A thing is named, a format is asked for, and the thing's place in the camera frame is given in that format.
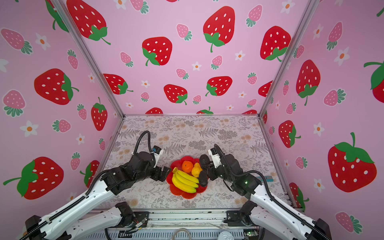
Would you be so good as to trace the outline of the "yellow fake lemon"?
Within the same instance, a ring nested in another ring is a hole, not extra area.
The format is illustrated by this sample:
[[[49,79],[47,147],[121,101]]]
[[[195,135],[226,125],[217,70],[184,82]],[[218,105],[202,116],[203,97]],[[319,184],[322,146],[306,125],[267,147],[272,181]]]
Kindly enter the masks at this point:
[[[191,170],[191,174],[195,177],[198,178],[200,176],[200,173],[203,171],[199,163],[195,163],[194,167]]]

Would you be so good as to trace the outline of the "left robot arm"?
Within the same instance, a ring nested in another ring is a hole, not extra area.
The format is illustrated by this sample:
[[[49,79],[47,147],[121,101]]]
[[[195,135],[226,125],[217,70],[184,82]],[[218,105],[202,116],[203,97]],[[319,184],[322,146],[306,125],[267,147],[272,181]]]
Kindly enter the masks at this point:
[[[126,202],[118,203],[109,211],[86,220],[83,216],[140,181],[152,179],[164,182],[167,179],[171,169],[158,166],[164,152],[162,148],[149,145],[148,152],[138,152],[142,138],[150,135],[150,131],[142,132],[131,159],[116,168],[101,171],[83,194],[48,215],[32,216],[26,220],[27,233],[22,239],[75,240],[99,229],[138,228],[141,222]]]

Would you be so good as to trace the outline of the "orange fake orange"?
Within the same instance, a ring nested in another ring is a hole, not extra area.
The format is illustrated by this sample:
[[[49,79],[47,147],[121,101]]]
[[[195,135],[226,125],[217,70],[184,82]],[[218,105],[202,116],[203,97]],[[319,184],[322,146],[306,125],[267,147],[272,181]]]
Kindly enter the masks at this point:
[[[191,161],[183,161],[182,163],[182,171],[189,174],[191,173],[194,164]]]

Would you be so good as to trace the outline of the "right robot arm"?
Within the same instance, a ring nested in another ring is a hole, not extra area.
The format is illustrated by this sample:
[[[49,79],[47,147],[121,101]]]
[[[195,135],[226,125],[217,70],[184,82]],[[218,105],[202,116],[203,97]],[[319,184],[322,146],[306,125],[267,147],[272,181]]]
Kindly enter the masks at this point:
[[[200,184],[222,179],[231,192],[248,201],[241,208],[241,220],[268,230],[282,240],[330,240],[329,225],[313,220],[271,193],[267,180],[256,170],[244,172],[233,155],[225,155],[218,145],[200,156]]]

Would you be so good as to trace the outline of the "dark fake avocado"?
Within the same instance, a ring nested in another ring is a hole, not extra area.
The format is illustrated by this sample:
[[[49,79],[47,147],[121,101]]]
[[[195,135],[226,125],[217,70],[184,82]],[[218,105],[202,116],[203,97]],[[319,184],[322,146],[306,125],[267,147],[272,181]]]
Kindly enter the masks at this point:
[[[206,171],[211,164],[210,158],[207,155],[201,155],[199,160],[202,170]]]
[[[208,173],[206,170],[202,170],[199,175],[199,185],[203,188],[208,185]]]

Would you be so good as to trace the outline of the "yellow fake banana bunch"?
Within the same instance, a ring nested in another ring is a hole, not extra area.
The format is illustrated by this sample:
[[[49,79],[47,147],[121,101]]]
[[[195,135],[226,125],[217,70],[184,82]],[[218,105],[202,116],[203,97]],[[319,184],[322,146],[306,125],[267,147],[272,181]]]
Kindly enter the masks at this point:
[[[172,182],[176,188],[183,192],[194,194],[199,187],[199,179],[191,176],[178,168],[173,169]]]

